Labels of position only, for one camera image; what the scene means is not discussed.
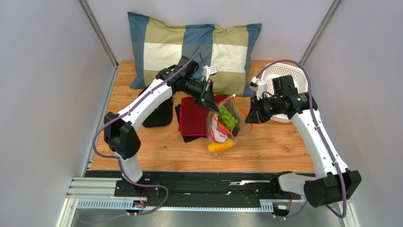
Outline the green grape bunch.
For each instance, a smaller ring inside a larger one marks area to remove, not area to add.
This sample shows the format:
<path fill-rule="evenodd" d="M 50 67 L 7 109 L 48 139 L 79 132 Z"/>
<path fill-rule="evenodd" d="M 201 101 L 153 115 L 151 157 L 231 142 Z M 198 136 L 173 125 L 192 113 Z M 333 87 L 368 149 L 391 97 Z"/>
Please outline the green grape bunch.
<path fill-rule="evenodd" d="M 233 131 L 238 124 L 238 120 L 227 110 L 225 106 L 219 109 L 219 122 L 229 131 Z"/>

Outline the clear zip bag orange zipper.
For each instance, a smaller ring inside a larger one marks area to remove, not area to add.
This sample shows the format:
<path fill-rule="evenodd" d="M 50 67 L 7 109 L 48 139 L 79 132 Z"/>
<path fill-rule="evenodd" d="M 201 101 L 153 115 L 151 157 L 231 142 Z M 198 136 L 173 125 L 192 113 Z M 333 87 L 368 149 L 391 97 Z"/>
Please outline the clear zip bag orange zipper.
<path fill-rule="evenodd" d="M 247 114 L 236 102 L 236 95 L 218 103 L 219 112 L 210 111 L 206 117 L 207 150 L 214 156 L 234 147 L 249 134 L 253 126 L 246 123 Z"/>

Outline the red apple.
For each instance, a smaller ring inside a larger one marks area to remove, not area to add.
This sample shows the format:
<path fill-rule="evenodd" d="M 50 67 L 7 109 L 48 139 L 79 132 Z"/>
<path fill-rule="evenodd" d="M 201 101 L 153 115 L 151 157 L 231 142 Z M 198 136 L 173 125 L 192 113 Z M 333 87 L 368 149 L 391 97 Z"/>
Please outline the red apple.
<path fill-rule="evenodd" d="M 220 124 L 213 124 L 209 130 L 209 137 L 214 142 L 224 142 L 230 137 L 226 127 Z"/>

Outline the orange yellow mango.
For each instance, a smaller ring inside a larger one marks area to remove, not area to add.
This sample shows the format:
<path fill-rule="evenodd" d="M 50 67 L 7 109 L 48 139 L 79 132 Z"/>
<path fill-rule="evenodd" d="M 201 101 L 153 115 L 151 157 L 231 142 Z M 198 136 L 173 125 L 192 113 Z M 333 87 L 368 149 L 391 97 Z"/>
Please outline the orange yellow mango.
<path fill-rule="evenodd" d="M 211 142 L 208 145 L 208 151 L 211 153 L 224 152 L 235 145 L 235 142 L 231 139 L 226 139 L 224 142 Z"/>

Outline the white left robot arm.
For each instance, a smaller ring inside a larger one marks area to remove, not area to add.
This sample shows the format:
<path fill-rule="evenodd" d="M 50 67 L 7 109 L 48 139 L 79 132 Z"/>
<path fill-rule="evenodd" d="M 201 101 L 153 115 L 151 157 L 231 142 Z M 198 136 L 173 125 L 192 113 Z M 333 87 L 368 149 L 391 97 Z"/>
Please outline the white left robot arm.
<path fill-rule="evenodd" d="M 163 102 L 176 92 L 184 92 L 194 97 L 198 107 L 219 112 L 213 94 L 210 76 L 218 73 L 215 66 L 203 66 L 202 81 L 196 81 L 193 74 L 199 64 L 193 58 L 182 56 L 176 65 L 160 70 L 151 85 L 129 106 L 118 113 L 109 112 L 104 118 L 104 141 L 114 153 L 122 172 L 123 182 L 134 192 L 144 188 L 138 181 L 143 171 L 138 160 L 141 141 L 137 135 L 139 127 Z"/>

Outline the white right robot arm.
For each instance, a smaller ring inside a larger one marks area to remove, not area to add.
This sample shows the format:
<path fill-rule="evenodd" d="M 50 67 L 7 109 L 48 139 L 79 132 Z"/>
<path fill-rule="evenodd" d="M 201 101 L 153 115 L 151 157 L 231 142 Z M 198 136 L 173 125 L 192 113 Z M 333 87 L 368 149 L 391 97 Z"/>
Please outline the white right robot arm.
<path fill-rule="evenodd" d="M 346 202 L 359 184 L 361 175 L 350 170 L 331 143 L 320 118 L 317 104 L 309 92 L 300 93 L 291 75 L 272 80 L 274 92 L 267 91 L 267 82 L 252 78 L 257 89 L 251 98 L 246 123 L 260 124 L 273 116 L 284 114 L 297 128 L 314 164 L 315 176 L 308 177 L 290 171 L 273 176 L 277 194 L 292 192 L 306 197 L 312 207 Z"/>

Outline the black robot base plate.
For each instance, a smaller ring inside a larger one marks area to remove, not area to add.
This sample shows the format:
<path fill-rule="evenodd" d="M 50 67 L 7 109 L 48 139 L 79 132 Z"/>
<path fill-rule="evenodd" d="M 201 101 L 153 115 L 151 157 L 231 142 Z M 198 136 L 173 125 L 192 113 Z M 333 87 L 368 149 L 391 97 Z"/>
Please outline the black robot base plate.
<path fill-rule="evenodd" d="M 239 172 L 162 172 L 145 171 L 132 185 L 118 170 L 89 170 L 85 177 L 112 180 L 112 195 L 132 198 L 130 207 L 159 204 L 163 208 L 242 209 L 260 208 L 265 201 L 275 207 L 309 204 L 296 193 L 280 192 L 273 184 L 273 173 Z"/>

